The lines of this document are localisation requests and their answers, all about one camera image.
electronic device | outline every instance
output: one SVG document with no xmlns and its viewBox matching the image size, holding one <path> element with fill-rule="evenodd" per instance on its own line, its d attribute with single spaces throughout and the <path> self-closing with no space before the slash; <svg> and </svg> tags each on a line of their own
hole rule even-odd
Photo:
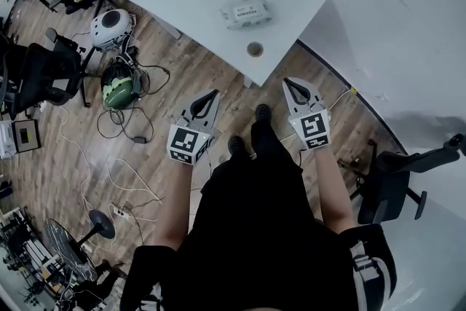
<svg viewBox="0 0 466 311">
<path fill-rule="evenodd" d="M 98 51 L 119 48 L 126 36 L 133 34 L 136 17 L 124 9 L 113 9 L 97 16 L 90 23 L 92 44 Z"/>
<path fill-rule="evenodd" d="M 272 19 L 265 0 L 232 1 L 220 9 L 230 30 L 260 25 Z"/>
<path fill-rule="evenodd" d="M 0 121 L 0 157 L 12 159 L 17 153 L 41 147 L 37 121 Z"/>
</svg>

charger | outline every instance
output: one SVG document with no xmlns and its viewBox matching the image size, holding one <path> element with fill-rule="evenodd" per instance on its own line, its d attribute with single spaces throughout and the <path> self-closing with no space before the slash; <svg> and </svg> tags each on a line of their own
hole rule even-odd
<svg viewBox="0 0 466 311">
<path fill-rule="evenodd" d="M 133 140 L 135 143 L 138 143 L 138 144 L 147 144 L 147 139 L 144 138 L 143 136 L 135 136 L 131 140 Z"/>
</svg>

power strip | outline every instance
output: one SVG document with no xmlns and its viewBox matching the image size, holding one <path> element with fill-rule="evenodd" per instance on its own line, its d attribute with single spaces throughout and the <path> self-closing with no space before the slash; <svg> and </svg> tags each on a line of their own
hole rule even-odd
<svg viewBox="0 0 466 311">
<path fill-rule="evenodd" d="M 126 219 L 127 221 L 130 221 L 130 219 L 132 218 L 130 214 L 118 209 L 117 206 L 114 206 L 114 213 L 117 214 L 120 218 Z"/>
</svg>

white device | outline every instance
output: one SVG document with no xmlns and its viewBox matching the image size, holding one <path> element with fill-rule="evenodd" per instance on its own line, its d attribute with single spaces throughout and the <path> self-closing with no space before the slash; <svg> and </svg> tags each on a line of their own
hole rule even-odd
<svg viewBox="0 0 466 311">
<path fill-rule="evenodd" d="M 136 17 L 124 9 L 113 9 L 90 23 L 92 44 L 101 52 L 119 48 L 126 35 L 133 34 Z"/>
<path fill-rule="evenodd" d="M 306 148 L 330 144 L 330 116 L 314 85 L 299 78 L 285 78 L 283 90 L 291 113 L 288 121 Z"/>
<path fill-rule="evenodd" d="M 206 90 L 194 95 L 181 111 L 176 125 L 170 126 L 167 151 L 172 160 L 195 165 L 215 139 L 220 92 Z"/>
<path fill-rule="evenodd" d="M 220 9 L 230 30 L 260 25 L 272 19 L 265 0 L 232 1 Z"/>
<path fill-rule="evenodd" d="M 3 160 L 12 159 L 17 153 L 12 123 L 12 121 L 0 121 L 0 157 Z"/>
</svg>

white wall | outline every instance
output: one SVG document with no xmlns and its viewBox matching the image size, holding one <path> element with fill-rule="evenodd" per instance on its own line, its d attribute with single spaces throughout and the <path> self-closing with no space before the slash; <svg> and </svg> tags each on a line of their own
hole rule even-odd
<svg viewBox="0 0 466 311">
<path fill-rule="evenodd" d="M 353 84 L 409 151 L 466 133 L 465 0 L 330 0 L 301 36 Z M 466 160 L 413 186 L 466 217 Z"/>
<path fill-rule="evenodd" d="M 415 221 L 407 202 L 396 221 L 383 223 L 398 284 L 386 311 L 463 311 L 466 295 L 466 224 L 433 201 Z"/>
</svg>

